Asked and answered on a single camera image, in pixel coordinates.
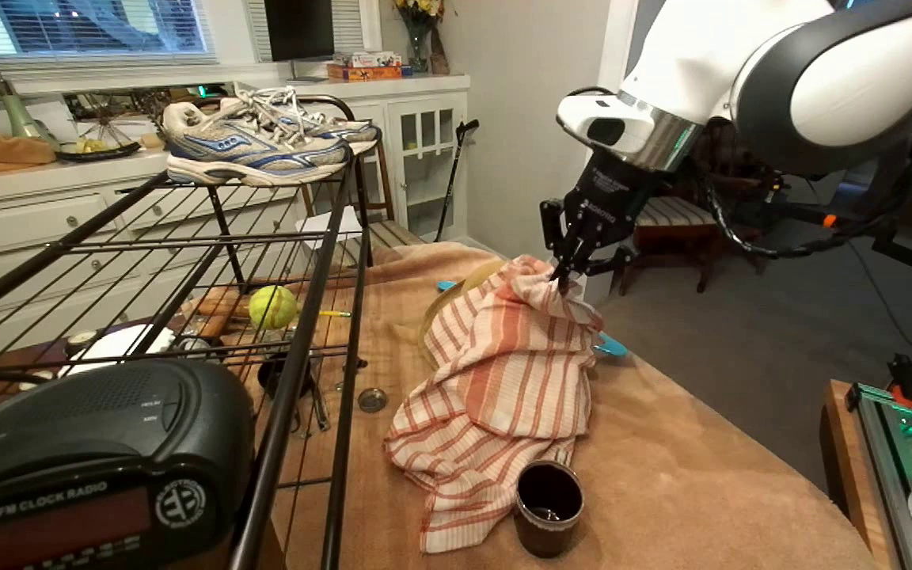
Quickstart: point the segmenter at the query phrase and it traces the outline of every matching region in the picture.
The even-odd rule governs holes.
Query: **box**
[[[401,67],[348,67],[348,63],[326,63],[328,82],[381,82],[381,78],[400,78]]]

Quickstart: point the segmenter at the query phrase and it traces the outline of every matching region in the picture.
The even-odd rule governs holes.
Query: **white sneaker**
[[[296,105],[295,86],[275,91],[246,91],[243,97],[269,107],[281,128],[300,128],[312,138],[372,142],[381,129],[371,120],[326,117]]]
[[[336,138],[312,138],[300,128],[288,128],[275,112],[256,97],[220,97],[212,114],[214,124],[235,124],[285,151],[306,151],[312,165],[341,165],[348,160],[345,145]]]
[[[161,135],[166,142],[166,172],[203,185],[232,179],[243,185],[300,185],[321,169],[315,160],[326,154],[322,149],[288,149],[228,120],[212,120],[191,100],[165,107]]]

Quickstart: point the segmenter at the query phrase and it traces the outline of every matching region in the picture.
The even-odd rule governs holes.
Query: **striped towel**
[[[481,546],[524,462],[573,459],[601,318],[518,258],[428,325],[437,371],[392,414],[386,454],[425,496],[421,550]]]

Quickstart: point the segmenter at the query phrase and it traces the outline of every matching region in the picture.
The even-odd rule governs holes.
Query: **black cup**
[[[556,559],[573,546],[583,487],[560,462],[538,459],[515,480],[515,534],[524,550]]]

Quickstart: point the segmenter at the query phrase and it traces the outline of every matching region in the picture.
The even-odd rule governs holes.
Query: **green object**
[[[296,298],[292,296],[292,289],[267,286],[253,290],[246,301],[246,320],[256,331],[285,331],[288,322],[295,322],[295,318],[296,318]]]
[[[455,282],[455,279],[437,279],[433,289],[437,289],[440,296],[446,296],[446,290],[454,290],[454,289],[460,289],[460,286],[462,286],[462,282]]]
[[[912,438],[912,411],[900,411],[900,432]]]
[[[607,337],[607,334],[601,334],[601,337],[596,337],[596,351],[601,356],[601,357],[627,357],[630,351],[627,351],[627,344],[619,344],[614,337]]]
[[[11,89],[11,82],[7,75],[0,75],[0,100],[3,100],[3,112],[10,117],[10,134],[11,135],[51,138],[55,142],[46,128],[25,112],[21,97],[15,95],[15,89]]]

